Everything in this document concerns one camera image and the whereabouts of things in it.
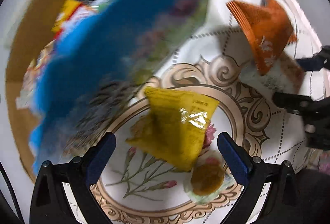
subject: metal bolt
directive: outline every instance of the metal bolt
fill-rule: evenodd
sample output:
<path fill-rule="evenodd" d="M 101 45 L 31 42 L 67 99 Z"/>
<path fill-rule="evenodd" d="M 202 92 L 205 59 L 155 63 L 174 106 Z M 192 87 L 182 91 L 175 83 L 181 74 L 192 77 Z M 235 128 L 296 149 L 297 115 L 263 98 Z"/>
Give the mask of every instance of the metal bolt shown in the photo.
<path fill-rule="evenodd" d="M 72 162 L 74 164 L 78 164 L 78 163 L 80 163 L 80 161 L 81 161 L 81 157 L 80 156 L 76 156 L 75 158 L 72 159 Z"/>
<path fill-rule="evenodd" d="M 290 166 L 291 166 L 291 163 L 290 163 L 289 161 L 284 161 L 284 165 L 285 165 L 286 167 L 290 167 Z"/>
<path fill-rule="evenodd" d="M 42 166 L 43 166 L 43 167 L 47 167 L 47 166 L 49 166 L 50 164 L 51 164 L 50 161 L 44 161 L 44 162 L 42 163 Z"/>
<path fill-rule="evenodd" d="M 302 108 L 306 108 L 306 107 L 308 107 L 308 105 L 309 105 L 309 102 L 307 102 L 307 101 L 301 101 L 301 102 L 300 102 L 300 106 L 301 106 Z"/>
<path fill-rule="evenodd" d="M 315 133 L 316 131 L 316 128 L 314 125 L 311 125 L 311 124 L 306 124 L 305 125 L 305 132 L 307 133 Z"/>
<path fill-rule="evenodd" d="M 252 160 L 253 160 L 255 163 L 257 163 L 257 164 L 261 163 L 261 161 L 262 161 L 262 159 L 261 159 L 260 157 L 258 157 L 258 156 L 254 156 L 254 157 L 252 158 Z"/>

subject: wire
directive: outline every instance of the wire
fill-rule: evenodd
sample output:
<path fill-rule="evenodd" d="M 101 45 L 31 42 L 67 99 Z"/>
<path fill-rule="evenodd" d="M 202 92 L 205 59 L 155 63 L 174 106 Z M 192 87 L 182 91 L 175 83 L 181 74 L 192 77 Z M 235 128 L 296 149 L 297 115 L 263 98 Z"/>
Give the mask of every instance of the wire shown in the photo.
<path fill-rule="evenodd" d="M 4 180 L 5 180 L 5 182 L 7 184 L 8 189 L 9 189 L 10 195 L 12 197 L 12 200 L 14 202 L 14 206 L 15 206 L 15 209 L 16 209 L 16 212 L 17 212 L 17 216 L 18 216 L 19 220 L 22 223 L 24 223 L 24 219 L 23 219 L 23 216 L 22 216 L 22 212 L 21 212 L 21 210 L 19 208 L 19 203 L 17 201 L 16 195 L 15 195 L 15 191 L 13 189 L 12 184 L 10 183 L 10 180 L 9 180 L 7 174 L 6 174 L 5 169 L 3 168 L 2 164 L 1 164 L 1 161 L 0 161 L 0 172 L 1 172 L 1 174 L 2 174 L 2 176 L 4 178 Z"/>

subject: orange wrapper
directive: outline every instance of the orange wrapper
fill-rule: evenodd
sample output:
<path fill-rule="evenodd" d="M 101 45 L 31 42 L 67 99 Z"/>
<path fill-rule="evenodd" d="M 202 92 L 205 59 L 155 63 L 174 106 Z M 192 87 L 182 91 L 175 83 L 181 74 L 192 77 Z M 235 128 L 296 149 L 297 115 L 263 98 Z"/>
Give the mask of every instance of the orange wrapper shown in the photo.
<path fill-rule="evenodd" d="M 265 75 L 290 42 L 297 41 L 285 10 L 275 0 L 265 6 L 230 1 L 227 7 L 248 39 L 260 75 Z"/>

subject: blue package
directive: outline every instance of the blue package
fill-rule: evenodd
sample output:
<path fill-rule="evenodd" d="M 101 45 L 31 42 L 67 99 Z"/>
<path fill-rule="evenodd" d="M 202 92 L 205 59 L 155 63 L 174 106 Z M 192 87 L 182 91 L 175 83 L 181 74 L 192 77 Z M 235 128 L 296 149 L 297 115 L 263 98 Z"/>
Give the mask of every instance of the blue package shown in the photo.
<path fill-rule="evenodd" d="M 208 0 L 113 0 L 56 44 L 37 81 L 30 136 L 44 160 L 83 155 L 129 99 L 205 20 Z"/>

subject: cardboard box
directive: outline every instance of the cardboard box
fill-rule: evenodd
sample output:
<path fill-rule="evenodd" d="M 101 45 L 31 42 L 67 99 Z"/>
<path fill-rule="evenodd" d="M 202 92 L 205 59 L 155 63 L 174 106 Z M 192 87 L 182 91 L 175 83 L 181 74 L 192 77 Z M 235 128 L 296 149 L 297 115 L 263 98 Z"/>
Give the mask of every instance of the cardboard box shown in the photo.
<path fill-rule="evenodd" d="M 23 17 L 11 46 L 6 68 L 6 98 L 12 133 L 23 167 L 34 181 L 34 157 L 28 141 L 31 131 L 38 125 L 28 109 L 17 110 L 15 99 L 19 96 L 23 76 L 32 59 L 53 39 L 51 28 L 65 0 L 32 0 Z"/>

